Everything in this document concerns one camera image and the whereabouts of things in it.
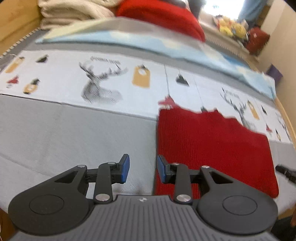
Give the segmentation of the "dark red cushion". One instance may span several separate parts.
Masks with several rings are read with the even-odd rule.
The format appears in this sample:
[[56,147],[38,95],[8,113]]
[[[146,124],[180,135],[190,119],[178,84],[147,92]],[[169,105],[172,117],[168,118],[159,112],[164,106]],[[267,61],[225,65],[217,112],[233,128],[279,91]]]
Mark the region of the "dark red cushion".
[[259,27],[254,27],[248,31],[248,42],[245,48],[250,55],[259,56],[270,39],[270,34],[264,32]]

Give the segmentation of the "light blue folded sheet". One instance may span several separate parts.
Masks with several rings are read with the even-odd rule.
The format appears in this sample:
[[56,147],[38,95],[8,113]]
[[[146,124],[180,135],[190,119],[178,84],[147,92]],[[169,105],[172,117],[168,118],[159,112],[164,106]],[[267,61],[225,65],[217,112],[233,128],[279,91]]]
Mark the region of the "light blue folded sheet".
[[227,74],[270,99],[276,98],[275,81],[206,43],[143,21],[128,18],[79,21],[51,29],[37,43],[115,44],[182,59]]

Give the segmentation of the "right blue curtain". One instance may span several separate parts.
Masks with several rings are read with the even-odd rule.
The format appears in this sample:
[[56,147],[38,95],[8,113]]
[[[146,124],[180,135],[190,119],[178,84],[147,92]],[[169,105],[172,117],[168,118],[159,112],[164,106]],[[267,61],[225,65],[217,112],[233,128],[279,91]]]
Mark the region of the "right blue curtain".
[[245,0],[238,20],[246,20],[249,25],[255,23],[267,2],[268,0]]

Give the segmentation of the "cream folded blanket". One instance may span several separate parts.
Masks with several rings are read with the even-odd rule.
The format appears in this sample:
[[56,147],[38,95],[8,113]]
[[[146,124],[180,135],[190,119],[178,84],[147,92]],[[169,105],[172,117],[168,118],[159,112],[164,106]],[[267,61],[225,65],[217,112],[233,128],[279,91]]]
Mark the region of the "cream folded blanket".
[[70,25],[75,22],[114,17],[113,11],[121,1],[50,0],[38,1],[43,16],[43,30]]

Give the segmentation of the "yellow plush toys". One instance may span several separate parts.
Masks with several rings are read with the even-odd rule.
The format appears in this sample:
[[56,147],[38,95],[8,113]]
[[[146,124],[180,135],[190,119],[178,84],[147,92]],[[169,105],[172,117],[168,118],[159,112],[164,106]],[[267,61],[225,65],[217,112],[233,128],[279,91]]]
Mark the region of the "yellow plush toys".
[[242,43],[248,42],[248,24],[243,20],[243,24],[223,15],[213,17],[213,21],[222,35],[228,36]]

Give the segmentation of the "bright red folded blanket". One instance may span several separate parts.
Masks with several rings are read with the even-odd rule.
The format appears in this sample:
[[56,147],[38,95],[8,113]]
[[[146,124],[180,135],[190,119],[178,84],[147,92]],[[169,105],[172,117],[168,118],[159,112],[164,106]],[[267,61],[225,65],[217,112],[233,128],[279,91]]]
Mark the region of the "bright red folded blanket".
[[160,26],[205,42],[205,33],[196,17],[186,8],[166,1],[123,1],[116,16]]

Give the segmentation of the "purple box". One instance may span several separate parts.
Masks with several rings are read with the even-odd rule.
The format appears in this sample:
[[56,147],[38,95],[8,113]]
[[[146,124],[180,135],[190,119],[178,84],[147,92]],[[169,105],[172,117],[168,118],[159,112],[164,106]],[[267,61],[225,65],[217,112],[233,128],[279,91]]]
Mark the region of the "purple box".
[[272,77],[275,80],[275,82],[279,82],[283,77],[282,73],[273,64],[271,64],[268,68],[266,75]]

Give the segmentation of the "dark red knit sweater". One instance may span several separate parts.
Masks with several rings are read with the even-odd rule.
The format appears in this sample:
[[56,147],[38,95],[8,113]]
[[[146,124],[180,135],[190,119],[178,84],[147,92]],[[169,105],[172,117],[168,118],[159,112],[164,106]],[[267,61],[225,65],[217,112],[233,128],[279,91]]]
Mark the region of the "dark red knit sweater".
[[157,151],[190,169],[210,166],[271,198],[279,195],[268,138],[215,110],[161,109]]

